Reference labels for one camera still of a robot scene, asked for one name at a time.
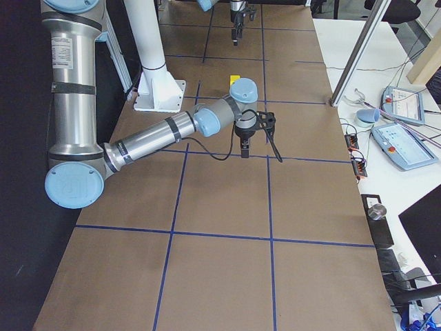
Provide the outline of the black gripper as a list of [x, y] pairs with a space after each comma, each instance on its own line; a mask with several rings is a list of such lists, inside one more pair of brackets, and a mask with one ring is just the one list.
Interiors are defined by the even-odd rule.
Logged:
[[244, 10], [241, 11], [233, 11], [230, 10], [230, 19], [231, 22], [234, 24], [234, 27], [232, 28], [232, 42], [234, 46], [238, 45], [239, 40], [242, 38], [243, 35], [243, 24], [244, 24], [244, 17], [246, 16], [246, 12]]
[[240, 138], [240, 156], [244, 159], [249, 158], [249, 138], [251, 138], [258, 129], [256, 119], [238, 120], [235, 123], [234, 132]]

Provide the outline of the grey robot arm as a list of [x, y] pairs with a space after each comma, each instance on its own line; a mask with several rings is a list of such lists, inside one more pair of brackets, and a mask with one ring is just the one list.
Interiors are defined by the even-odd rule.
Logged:
[[[256, 83], [240, 78], [209, 105], [182, 110], [186, 82], [175, 79], [165, 61], [153, 1], [123, 4], [139, 54], [132, 78], [105, 1], [42, 1], [41, 18], [51, 35], [52, 109], [55, 138], [48, 150], [45, 192], [55, 204], [81, 209], [103, 193], [105, 181], [123, 166], [188, 138], [205, 137], [232, 126], [234, 132], [258, 127]], [[105, 43], [126, 94], [136, 90], [135, 108], [165, 112], [167, 118], [126, 138], [106, 143], [99, 136], [104, 117], [116, 108], [96, 85], [96, 45]]]
[[[196, 2], [199, 4], [203, 12], [211, 10], [214, 5], [218, 3], [216, 0], [197, 0]], [[237, 46], [239, 40], [242, 38], [244, 18], [247, 16], [248, 10], [249, 7], [247, 1], [229, 1], [230, 20], [233, 24], [231, 38], [234, 46]]]

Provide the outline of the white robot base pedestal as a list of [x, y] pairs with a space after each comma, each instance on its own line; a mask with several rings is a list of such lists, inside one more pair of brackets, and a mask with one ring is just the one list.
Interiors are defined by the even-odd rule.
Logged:
[[153, 1], [125, 1], [125, 9], [138, 50], [143, 73], [134, 109], [179, 112], [186, 87], [168, 71]]

